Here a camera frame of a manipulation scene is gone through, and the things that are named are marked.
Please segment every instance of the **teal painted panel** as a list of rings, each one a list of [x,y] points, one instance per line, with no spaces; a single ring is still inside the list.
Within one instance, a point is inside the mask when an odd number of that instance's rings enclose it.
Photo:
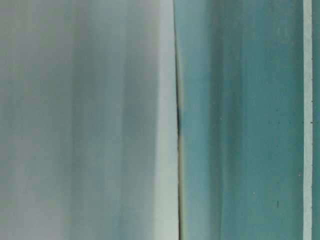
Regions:
[[[183,240],[303,237],[303,2],[175,0]]]
[[[312,239],[320,239],[320,2],[312,1],[313,21],[313,183]]]

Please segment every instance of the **blurry surface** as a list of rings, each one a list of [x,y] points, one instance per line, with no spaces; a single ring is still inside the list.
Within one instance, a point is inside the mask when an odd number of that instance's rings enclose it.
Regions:
[[[178,239],[169,0],[0,2],[0,238]]]
[[[303,1],[175,0],[183,240],[303,237]]]
[[[320,1],[312,1],[313,20],[313,185],[312,239],[320,238]]]

